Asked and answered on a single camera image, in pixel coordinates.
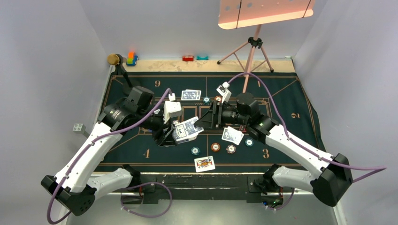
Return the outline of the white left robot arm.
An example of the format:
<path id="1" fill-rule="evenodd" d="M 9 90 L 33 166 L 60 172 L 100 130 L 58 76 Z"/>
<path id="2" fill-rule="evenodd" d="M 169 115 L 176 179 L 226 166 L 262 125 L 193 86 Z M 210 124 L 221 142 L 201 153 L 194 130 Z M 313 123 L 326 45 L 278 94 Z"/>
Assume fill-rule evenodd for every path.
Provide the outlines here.
<path id="1" fill-rule="evenodd" d="M 130 165 L 97 178 L 92 178 L 92 173 L 110 149 L 134 128 L 152 130 L 159 146 L 177 144 L 171 118 L 181 115 L 181 104 L 171 89 L 166 89 L 155 105 L 152 99 L 152 91 L 136 86 L 128 97 L 106 106 L 74 157 L 55 175 L 42 179 L 42 187 L 51 195 L 46 212 L 50 224 L 55 224 L 51 218 L 54 202 L 66 208 L 68 214 L 80 216 L 109 193 L 120 189 L 133 192 L 143 186 L 141 173 Z"/>

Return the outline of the blue playing card deck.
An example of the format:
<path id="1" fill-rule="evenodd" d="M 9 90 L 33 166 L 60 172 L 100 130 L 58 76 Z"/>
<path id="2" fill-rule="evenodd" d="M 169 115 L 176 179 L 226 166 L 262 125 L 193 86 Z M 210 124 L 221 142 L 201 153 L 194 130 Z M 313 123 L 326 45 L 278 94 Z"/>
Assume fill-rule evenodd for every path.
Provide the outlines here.
<path id="1" fill-rule="evenodd" d="M 189 120 L 174 125 L 172 136 L 176 144 L 195 140 L 196 137 L 204 131 L 204 128 L 195 126 L 195 122 L 198 120 L 198 116 L 195 116 Z"/>

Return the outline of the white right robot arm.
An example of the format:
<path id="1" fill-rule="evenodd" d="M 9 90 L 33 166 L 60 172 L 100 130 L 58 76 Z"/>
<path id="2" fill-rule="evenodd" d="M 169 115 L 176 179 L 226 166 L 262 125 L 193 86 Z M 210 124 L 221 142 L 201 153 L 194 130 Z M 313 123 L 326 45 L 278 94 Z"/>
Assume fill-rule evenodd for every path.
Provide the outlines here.
<path id="1" fill-rule="evenodd" d="M 353 183 L 349 160 L 342 154 L 333 156 L 297 138 L 276 120 L 260 111 L 258 101 L 250 93 L 237 96 L 236 106 L 213 101 L 209 110 L 195 122 L 205 130 L 224 128 L 227 124 L 239 124 L 255 141 L 281 151 L 304 167 L 290 169 L 272 165 L 257 187 L 263 193 L 283 187 L 311 192 L 322 203 L 334 207 Z"/>

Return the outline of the green poker chip stack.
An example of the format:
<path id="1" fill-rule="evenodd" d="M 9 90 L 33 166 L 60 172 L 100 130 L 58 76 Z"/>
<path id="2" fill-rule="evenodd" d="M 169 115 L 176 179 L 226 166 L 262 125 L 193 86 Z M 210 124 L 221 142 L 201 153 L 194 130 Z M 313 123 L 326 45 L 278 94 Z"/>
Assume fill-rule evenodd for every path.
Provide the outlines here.
<path id="1" fill-rule="evenodd" d="M 200 153 L 201 153 L 201 151 L 200 151 L 200 148 L 199 148 L 199 147 L 194 146 L 194 147 L 191 148 L 191 154 L 192 154 L 192 155 L 198 156 L 198 155 L 200 155 Z"/>

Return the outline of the pink white poker chip stack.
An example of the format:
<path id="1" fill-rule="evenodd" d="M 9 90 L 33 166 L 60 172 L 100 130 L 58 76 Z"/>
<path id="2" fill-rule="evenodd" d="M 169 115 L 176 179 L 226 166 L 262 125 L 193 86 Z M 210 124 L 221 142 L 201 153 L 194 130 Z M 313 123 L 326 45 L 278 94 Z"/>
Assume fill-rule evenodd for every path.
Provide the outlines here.
<path id="1" fill-rule="evenodd" d="M 226 151 L 228 154 L 234 154 L 236 152 L 236 146 L 235 145 L 228 145 L 226 147 Z"/>

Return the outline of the orange poker chip stack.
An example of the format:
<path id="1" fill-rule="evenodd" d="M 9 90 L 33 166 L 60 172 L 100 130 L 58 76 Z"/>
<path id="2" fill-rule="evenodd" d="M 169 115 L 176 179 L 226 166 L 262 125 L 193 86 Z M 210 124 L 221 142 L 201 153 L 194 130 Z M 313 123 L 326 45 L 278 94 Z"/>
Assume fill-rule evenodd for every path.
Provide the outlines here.
<path id="1" fill-rule="evenodd" d="M 211 145 L 211 150 L 212 150 L 213 152 L 219 151 L 220 148 L 221 148 L 221 146 L 220 146 L 219 143 L 216 143 L 216 142 L 215 142 L 215 143 L 213 143 L 213 144 Z"/>

